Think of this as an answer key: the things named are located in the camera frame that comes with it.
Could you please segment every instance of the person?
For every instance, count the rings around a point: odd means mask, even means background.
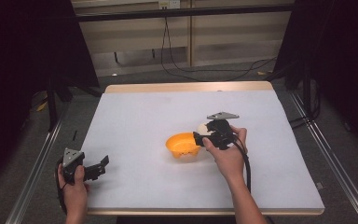
[[[238,136],[238,145],[246,148],[247,130],[236,128],[231,125],[232,131]],[[202,139],[206,150],[214,157],[220,173],[227,181],[231,191],[234,206],[235,219],[237,224],[258,224],[266,223],[255,200],[246,187],[243,177],[244,160],[237,147],[232,146],[226,150],[216,148],[208,138]],[[67,185],[62,175],[62,165],[59,165],[59,182],[63,188],[63,196],[67,209],[66,224],[84,223],[87,214],[87,191],[88,187],[84,184],[84,167],[77,166],[75,172],[75,184]]]

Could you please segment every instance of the person's left hand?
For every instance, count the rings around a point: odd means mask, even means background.
[[[75,171],[75,184],[66,184],[62,175],[62,164],[58,167],[58,178],[67,210],[66,223],[84,223],[87,214],[87,192],[89,186],[83,181],[84,166],[79,165]]]

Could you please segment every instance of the table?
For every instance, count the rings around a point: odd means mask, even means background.
[[[252,194],[263,215],[320,215],[310,178],[275,91],[268,82],[109,86],[82,147],[85,166],[109,155],[106,174],[90,182],[89,214],[117,216],[233,215],[231,195],[212,155],[175,159],[165,141],[196,131],[207,115],[240,115],[246,127]]]

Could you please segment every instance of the gray carpet floor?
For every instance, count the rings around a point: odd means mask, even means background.
[[[203,69],[246,69],[248,63],[225,64],[219,66],[206,66]],[[273,64],[254,70],[247,75],[235,80],[261,80],[266,76],[260,76],[256,71],[272,70]],[[194,81],[188,76],[203,81],[230,80],[244,72],[180,72],[170,70],[173,75],[165,71],[145,72],[117,77],[100,77],[103,91],[110,84],[126,83],[161,83],[161,82],[188,82]],[[288,91],[284,87],[284,80],[272,81],[273,87],[285,109],[288,120],[297,119],[299,113]],[[45,167],[33,192],[31,201],[22,218],[21,223],[63,223],[64,214],[59,207],[57,192],[53,177],[54,166],[66,147],[81,149],[83,140],[87,134],[99,98],[87,95],[78,89],[71,89],[74,99],[68,105],[58,101],[59,111],[68,106],[63,117],[62,127],[56,141],[48,155]],[[322,97],[321,114],[316,119],[324,133],[326,140],[336,153],[352,181],[358,188],[358,135],[348,132],[344,125],[344,118]],[[7,217],[21,193],[21,189],[27,181],[40,148],[45,143],[48,135],[48,111],[32,111],[26,121],[17,144],[17,149],[9,156],[10,160],[0,170],[0,223],[5,223]],[[312,138],[307,126],[303,125],[294,129],[296,140],[301,153],[309,168],[315,183],[322,182],[324,189],[319,192],[326,207],[324,213],[317,217],[272,217],[275,223],[358,223],[358,215],[353,206],[338,184],[333,172],[326,163],[321,150]],[[89,216],[87,223],[116,223],[116,217]]]

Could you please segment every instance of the human hand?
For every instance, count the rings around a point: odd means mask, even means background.
[[[62,175],[62,164],[58,167],[58,178],[67,210],[66,223],[84,223],[87,214],[87,192],[89,186],[83,181],[84,166],[79,165],[75,171],[75,184],[67,184]]]
[[[245,141],[247,130],[244,128],[236,128],[231,125],[232,131],[238,136],[237,144],[244,146],[245,153],[248,152]],[[205,148],[213,155],[214,161],[217,163],[220,173],[228,181],[232,179],[243,179],[244,160],[239,149],[233,145],[226,150],[216,148],[211,140],[204,137],[202,142]]]

